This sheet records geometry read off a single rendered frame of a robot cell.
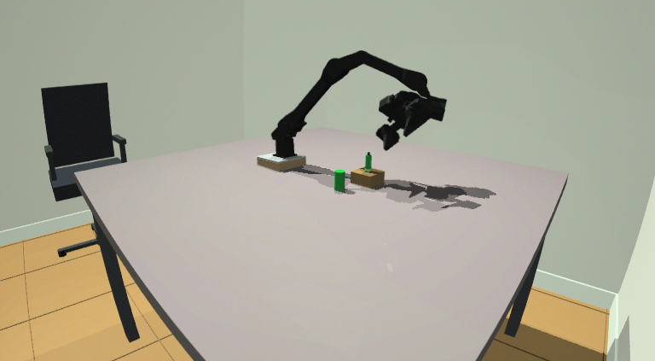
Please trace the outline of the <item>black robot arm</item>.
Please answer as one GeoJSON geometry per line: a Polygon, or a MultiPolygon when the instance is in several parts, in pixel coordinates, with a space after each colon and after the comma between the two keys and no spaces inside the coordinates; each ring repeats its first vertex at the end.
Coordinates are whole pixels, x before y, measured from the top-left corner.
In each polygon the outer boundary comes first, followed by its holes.
{"type": "Polygon", "coordinates": [[[379,111],[389,117],[389,123],[393,121],[392,118],[395,114],[399,112],[405,114],[403,111],[403,108],[407,110],[404,104],[405,101],[412,102],[415,98],[421,99],[432,109],[431,119],[443,121],[447,100],[430,96],[426,87],[427,79],[423,73],[399,67],[389,61],[384,61],[376,56],[370,55],[366,51],[359,50],[340,59],[330,59],[322,70],[320,79],[314,84],[299,105],[279,121],[278,126],[271,133],[273,140],[276,142],[276,154],[273,154],[273,156],[287,158],[297,155],[294,153],[293,137],[296,137],[297,132],[301,131],[307,124],[304,121],[306,114],[319,102],[333,84],[338,83],[350,70],[362,64],[391,75],[411,90],[417,91],[420,94],[400,90],[396,95],[392,94],[380,100],[379,111]]]}

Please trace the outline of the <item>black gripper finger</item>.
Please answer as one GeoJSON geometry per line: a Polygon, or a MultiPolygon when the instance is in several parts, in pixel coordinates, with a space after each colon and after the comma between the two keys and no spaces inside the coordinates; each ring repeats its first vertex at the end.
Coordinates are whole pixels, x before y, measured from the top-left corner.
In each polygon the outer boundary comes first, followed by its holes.
{"type": "Polygon", "coordinates": [[[407,110],[405,110],[406,116],[407,116],[407,121],[406,125],[404,127],[403,135],[408,137],[410,134],[413,133],[413,131],[417,130],[421,125],[423,125],[425,122],[427,122],[427,119],[425,119],[415,108],[410,107],[407,110]]]}
{"type": "Polygon", "coordinates": [[[394,146],[396,143],[399,142],[398,139],[396,139],[389,131],[387,131],[385,128],[382,128],[379,131],[379,135],[383,138],[383,149],[387,151],[389,148],[394,146]]]}

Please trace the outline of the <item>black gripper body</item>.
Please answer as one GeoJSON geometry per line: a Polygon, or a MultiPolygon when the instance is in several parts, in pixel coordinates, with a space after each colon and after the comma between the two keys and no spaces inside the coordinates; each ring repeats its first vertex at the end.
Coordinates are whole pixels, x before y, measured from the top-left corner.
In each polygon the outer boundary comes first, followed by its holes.
{"type": "MultiPolygon", "coordinates": [[[[432,117],[432,109],[428,107],[421,99],[415,98],[414,101],[405,101],[404,102],[406,109],[413,107],[415,108],[427,121],[432,117]]],[[[383,138],[379,135],[379,131],[382,128],[385,128],[387,131],[389,131],[396,139],[399,138],[398,130],[402,129],[404,130],[404,127],[406,125],[407,121],[407,116],[406,113],[397,113],[394,115],[392,118],[395,123],[392,124],[391,126],[389,125],[382,125],[377,131],[375,132],[375,135],[383,141],[383,138]]]]}

